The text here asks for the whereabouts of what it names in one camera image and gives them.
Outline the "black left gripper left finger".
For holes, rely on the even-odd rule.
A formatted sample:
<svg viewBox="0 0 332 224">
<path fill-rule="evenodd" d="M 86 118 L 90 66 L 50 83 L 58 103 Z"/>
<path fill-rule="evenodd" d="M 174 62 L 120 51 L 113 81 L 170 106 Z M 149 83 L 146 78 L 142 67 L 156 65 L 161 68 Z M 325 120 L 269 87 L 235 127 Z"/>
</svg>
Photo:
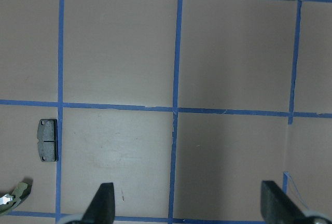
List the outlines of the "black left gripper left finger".
<svg viewBox="0 0 332 224">
<path fill-rule="evenodd" d="M 102 183 L 80 223 L 113 223 L 115 219 L 115 192 L 113 183 Z"/>
</svg>

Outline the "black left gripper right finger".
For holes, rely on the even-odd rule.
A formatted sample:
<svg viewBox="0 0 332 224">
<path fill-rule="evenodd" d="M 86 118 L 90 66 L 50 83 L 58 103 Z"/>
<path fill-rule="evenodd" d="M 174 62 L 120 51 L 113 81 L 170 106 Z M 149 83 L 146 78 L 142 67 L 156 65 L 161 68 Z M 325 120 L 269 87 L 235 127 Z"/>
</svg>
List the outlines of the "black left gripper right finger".
<svg viewBox="0 0 332 224">
<path fill-rule="evenodd" d="M 260 186 L 260 212 L 265 223 L 314 223 L 272 180 L 263 180 Z"/>
</svg>

